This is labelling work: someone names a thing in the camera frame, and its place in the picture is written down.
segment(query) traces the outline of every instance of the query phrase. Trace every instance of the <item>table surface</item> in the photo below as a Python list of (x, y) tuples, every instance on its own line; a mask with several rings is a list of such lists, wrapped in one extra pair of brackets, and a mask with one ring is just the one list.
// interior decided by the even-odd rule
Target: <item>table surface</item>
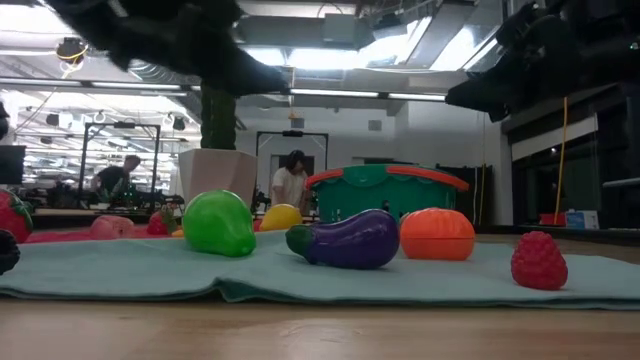
[[(640, 249), (558, 242), (566, 253), (640, 263)], [(0, 300), (2, 360), (610, 360), (638, 354), (640, 312)]]

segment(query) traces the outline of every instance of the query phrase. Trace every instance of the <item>metal frame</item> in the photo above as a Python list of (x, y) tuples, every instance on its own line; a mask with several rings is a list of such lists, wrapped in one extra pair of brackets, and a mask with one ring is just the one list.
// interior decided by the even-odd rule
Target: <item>metal frame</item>
[[(98, 132), (96, 132), (93, 135), (89, 134), (89, 129), (92, 126), (97, 126), (100, 127), (101, 129), (98, 130)], [(154, 154), (153, 154), (153, 170), (152, 170), (152, 178), (151, 178), (151, 203), (149, 205), (149, 211), (151, 213), (153, 213), (153, 211), (155, 210), (155, 206), (156, 206), (156, 175), (158, 172), (158, 152), (160, 150), (160, 130), (161, 130), (161, 126), (160, 125), (147, 125), (147, 124), (134, 124), (134, 123), (125, 123), (125, 122), (116, 122), (116, 123), (109, 123), (109, 124), (101, 124), (101, 123), (94, 123), (94, 122), (90, 122), (90, 123), (85, 123), (84, 124), (84, 138), (82, 141), (82, 160), (80, 161), (80, 178), (78, 179), (78, 208), (80, 208), (82, 206), (81, 201), (82, 201), (82, 190), (84, 188), (84, 172), (85, 172), (85, 168), (86, 168), (86, 162), (87, 162), (87, 146), (89, 145), (89, 141), (92, 140), (95, 136), (97, 136), (100, 131), (102, 131), (102, 129), (104, 129), (105, 127), (110, 126), (113, 127), (115, 129), (135, 129), (136, 127), (143, 127), (143, 128), (154, 128), (156, 129), (156, 136), (155, 136), (155, 149), (154, 149)]]
[[(287, 136), (285, 135), (287, 133), (287, 131), (258, 131), (256, 133), (256, 158), (258, 158), (259, 155), (259, 151), (260, 151), (260, 136), (267, 134), (267, 135), (282, 135), (282, 136)], [(306, 133), (303, 131), (300, 131), (300, 133), (302, 133), (302, 136), (308, 135), (308, 136), (322, 136), (324, 138), (324, 141), (326, 143), (326, 146), (324, 148), (324, 170), (329, 170), (329, 134), (327, 133)]]

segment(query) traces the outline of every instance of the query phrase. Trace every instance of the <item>green towel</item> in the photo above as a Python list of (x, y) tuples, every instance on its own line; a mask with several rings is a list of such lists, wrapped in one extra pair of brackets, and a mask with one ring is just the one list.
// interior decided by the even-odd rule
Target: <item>green towel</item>
[(513, 249), (477, 244), (465, 262), (416, 261), (400, 252), (375, 271), (313, 266), (294, 255), (283, 232), (258, 234), (249, 257), (192, 251), (184, 240), (87, 241), (21, 247), (22, 260), (0, 276), (0, 294), (25, 299), (170, 301), (220, 291), (237, 302), (640, 309), (640, 266), (567, 255), (562, 291), (516, 285)]

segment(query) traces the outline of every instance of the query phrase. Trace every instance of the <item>plant pot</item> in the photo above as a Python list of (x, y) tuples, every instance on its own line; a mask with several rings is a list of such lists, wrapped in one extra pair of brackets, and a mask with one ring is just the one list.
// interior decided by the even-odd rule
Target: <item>plant pot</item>
[(251, 206), (258, 159), (236, 150), (193, 149), (178, 156), (183, 197), (188, 204), (197, 195), (224, 189)]

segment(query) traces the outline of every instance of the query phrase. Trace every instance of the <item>orange toy tangerine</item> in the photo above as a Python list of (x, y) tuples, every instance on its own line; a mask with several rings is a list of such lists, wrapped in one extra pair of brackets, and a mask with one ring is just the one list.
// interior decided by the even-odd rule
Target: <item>orange toy tangerine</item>
[(455, 210), (416, 211), (400, 227), (400, 245), (409, 259), (464, 261), (474, 241), (473, 225)]

